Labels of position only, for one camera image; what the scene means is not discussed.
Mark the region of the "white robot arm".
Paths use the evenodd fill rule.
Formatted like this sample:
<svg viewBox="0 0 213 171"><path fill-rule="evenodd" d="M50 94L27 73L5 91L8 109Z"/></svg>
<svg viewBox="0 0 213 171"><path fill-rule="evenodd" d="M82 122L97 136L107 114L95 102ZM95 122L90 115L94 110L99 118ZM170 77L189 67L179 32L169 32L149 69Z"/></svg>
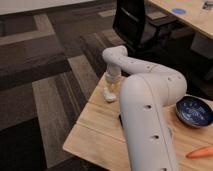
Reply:
<svg viewBox="0 0 213 171"><path fill-rule="evenodd" d="M163 108L186 94L182 73L132 58L127 48L106 48L106 82L119 82L119 104L131 171L180 171Z"/></svg>

